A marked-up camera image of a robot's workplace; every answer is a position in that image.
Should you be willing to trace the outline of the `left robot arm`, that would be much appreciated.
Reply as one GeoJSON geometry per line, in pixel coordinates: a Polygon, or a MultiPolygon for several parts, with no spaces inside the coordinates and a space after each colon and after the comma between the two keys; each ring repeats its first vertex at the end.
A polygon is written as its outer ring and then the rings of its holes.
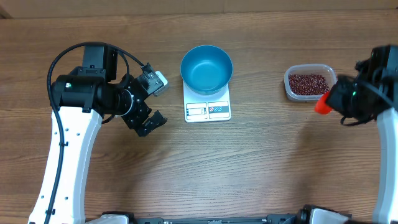
{"type": "Polygon", "coordinates": [[[85,188],[90,158],[100,127],[119,116],[144,137],[164,125],[147,97],[169,85],[148,63],[138,77],[126,73],[116,81],[118,59],[132,55],[104,42],[83,42],[83,63],[56,79],[47,77],[52,107],[52,137],[44,179],[29,223],[84,223],[85,188]]]}

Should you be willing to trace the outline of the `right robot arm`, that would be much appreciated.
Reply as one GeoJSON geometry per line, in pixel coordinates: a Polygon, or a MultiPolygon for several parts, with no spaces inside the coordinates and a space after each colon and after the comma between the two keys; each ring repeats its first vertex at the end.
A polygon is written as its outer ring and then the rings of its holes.
{"type": "Polygon", "coordinates": [[[373,222],[397,223],[397,46],[372,49],[355,70],[356,77],[338,75],[325,104],[343,116],[343,126],[377,123],[381,164],[373,222]],[[356,121],[346,124],[347,118],[356,121]]]}

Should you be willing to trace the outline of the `red measuring scoop blue handle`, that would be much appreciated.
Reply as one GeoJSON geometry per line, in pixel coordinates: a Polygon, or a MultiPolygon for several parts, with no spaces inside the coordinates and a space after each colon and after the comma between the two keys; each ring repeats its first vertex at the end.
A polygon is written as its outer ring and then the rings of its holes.
{"type": "Polygon", "coordinates": [[[330,113],[333,108],[331,108],[329,105],[326,104],[326,100],[329,97],[330,92],[327,91],[326,93],[324,93],[322,95],[322,97],[317,101],[316,105],[315,105],[315,112],[317,112],[318,114],[328,114],[330,113]]]}

